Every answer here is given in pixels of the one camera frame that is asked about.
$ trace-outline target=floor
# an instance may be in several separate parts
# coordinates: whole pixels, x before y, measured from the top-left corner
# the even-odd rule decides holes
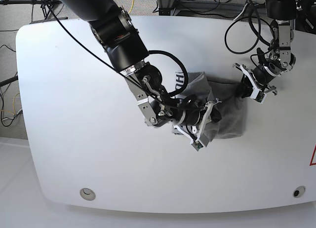
[[[119,6],[123,6],[126,10],[131,7],[132,0],[115,0]],[[254,0],[256,2],[264,2],[264,0]],[[235,3],[245,3],[245,0],[233,0]],[[158,15],[153,13],[156,8],[156,0],[135,0],[134,7],[131,15]],[[34,6],[33,18],[31,16],[32,6],[29,4],[21,5],[4,5],[0,6],[0,30],[16,30],[20,27],[29,24],[33,21],[41,20],[42,12],[39,6]],[[66,6],[60,4],[55,8],[55,13],[59,13],[58,17],[77,18]],[[190,14],[188,12],[182,12],[180,15],[201,16]],[[15,35],[17,32],[0,32],[0,45],[6,44],[8,47],[15,49]],[[37,57],[34,56],[30,61],[36,61]],[[8,79],[14,76],[17,72],[16,55],[14,52],[3,47],[0,49],[0,80]],[[14,82],[9,87],[8,91],[4,94],[5,110],[13,111],[13,98],[19,93],[18,82]],[[17,95],[15,101],[16,111],[21,109],[20,96]],[[4,117],[10,117],[10,113],[5,112]],[[24,125],[23,115],[20,115],[10,127],[3,127],[0,124],[0,136],[9,138],[27,139],[27,133]]]

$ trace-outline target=white table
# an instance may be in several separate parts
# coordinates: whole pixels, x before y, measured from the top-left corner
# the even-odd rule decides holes
[[[28,141],[0,138],[1,228],[310,228],[316,222],[315,205],[214,214],[149,214],[64,205],[43,196]]]
[[[89,25],[63,21],[87,48],[109,61]],[[224,46],[230,21],[190,17],[133,17],[146,47],[177,56],[190,72],[240,79],[234,62],[249,55]],[[247,23],[229,35],[232,49],[255,40]],[[263,36],[270,39],[269,30]],[[275,79],[277,96],[247,101],[241,138],[215,140],[196,152],[170,126],[146,127],[124,79],[80,48],[56,22],[24,26],[17,64],[25,124],[44,195],[50,200],[110,210],[211,213],[253,210],[316,200],[316,37],[295,33],[295,69]],[[36,56],[39,61],[31,61]],[[148,58],[171,89],[178,69]],[[292,196],[299,186],[301,198]],[[94,201],[79,195],[96,193]]]

